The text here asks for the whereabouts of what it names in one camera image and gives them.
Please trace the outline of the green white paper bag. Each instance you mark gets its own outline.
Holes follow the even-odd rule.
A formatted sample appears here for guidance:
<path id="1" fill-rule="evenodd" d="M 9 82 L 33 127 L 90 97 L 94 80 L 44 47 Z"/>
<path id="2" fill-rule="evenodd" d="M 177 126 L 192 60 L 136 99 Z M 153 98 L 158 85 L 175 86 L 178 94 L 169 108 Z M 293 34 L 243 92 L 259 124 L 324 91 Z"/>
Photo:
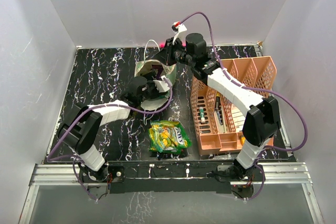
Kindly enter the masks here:
<path id="1" fill-rule="evenodd" d="M 169 99 L 172 91 L 162 77 L 166 77 L 173 86 L 176 80 L 176 65 L 165 66 L 154 56 L 149 57 L 147 47 L 151 42 L 158 48 L 158 52 L 160 51 L 159 44 L 155 40 L 149 39 L 145 44 L 143 59 L 135 64 L 134 76 L 143 76 L 154 82 L 154 87 L 157 88 L 158 93 L 153 98 L 145 98 L 140 108 L 145 111 L 156 112 L 170 103 Z"/>

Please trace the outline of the orange plastic desk organizer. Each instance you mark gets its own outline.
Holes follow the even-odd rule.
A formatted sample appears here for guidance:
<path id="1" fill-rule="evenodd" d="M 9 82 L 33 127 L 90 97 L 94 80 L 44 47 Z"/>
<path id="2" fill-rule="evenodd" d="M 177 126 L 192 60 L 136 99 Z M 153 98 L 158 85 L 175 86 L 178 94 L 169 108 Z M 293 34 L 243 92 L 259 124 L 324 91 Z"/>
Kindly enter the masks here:
<path id="1" fill-rule="evenodd" d="M 270 56 L 225 59 L 228 72 L 248 87 L 271 89 L 277 69 Z M 227 98 L 192 78 L 190 102 L 200 155 L 239 152 L 245 116 Z M 204 108 L 205 124 L 200 122 L 199 107 Z"/>

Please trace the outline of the purple snack box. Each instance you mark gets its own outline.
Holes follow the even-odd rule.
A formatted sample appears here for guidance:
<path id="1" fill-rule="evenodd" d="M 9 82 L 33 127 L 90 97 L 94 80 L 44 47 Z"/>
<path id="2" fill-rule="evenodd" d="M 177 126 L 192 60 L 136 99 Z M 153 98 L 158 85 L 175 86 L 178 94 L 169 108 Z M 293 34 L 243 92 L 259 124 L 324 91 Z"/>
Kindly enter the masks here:
<path id="1" fill-rule="evenodd" d="M 162 66 L 154 66 L 154 69 L 156 70 L 156 79 L 159 79 L 163 72 Z"/>

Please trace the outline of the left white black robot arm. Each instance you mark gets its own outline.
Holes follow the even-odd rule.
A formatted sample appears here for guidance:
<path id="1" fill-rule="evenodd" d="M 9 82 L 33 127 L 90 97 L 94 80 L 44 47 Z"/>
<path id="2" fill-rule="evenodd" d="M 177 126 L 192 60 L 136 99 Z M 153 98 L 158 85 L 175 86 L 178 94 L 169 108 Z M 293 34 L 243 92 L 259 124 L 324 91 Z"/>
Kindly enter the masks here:
<path id="1" fill-rule="evenodd" d="M 134 77 L 120 98 L 113 102 L 100 105 L 76 104 L 56 135 L 79 156 L 86 174 L 98 182 L 104 181 L 108 177 L 108 165 L 94 145 L 99 128 L 127 119 L 132 111 L 143 112 L 140 108 L 143 102 L 167 95 L 170 86 L 166 76 L 156 80 L 144 76 Z"/>

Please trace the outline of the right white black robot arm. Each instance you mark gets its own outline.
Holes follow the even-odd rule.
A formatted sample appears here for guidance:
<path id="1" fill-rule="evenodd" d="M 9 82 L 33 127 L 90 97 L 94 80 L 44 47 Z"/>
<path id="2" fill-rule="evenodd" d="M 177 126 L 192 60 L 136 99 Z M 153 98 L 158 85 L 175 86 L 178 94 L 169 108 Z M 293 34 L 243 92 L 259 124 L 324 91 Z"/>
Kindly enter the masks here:
<path id="1" fill-rule="evenodd" d="M 199 33 L 186 36 L 186 44 L 170 38 L 153 59 L 165 66 L 182 63 L 189 66 L 193 76 L 215 89 L 244 115 L 245 143 L 233 165 L 225 171 L 231 178 L 247 180 L 253 174 L 257 158 L 269 139 L 281 128 L 279 104 L 276 98 L 265 98 L 238 82 L 222 68 L 219 60 L 207 52 L 206 41 Z"/>

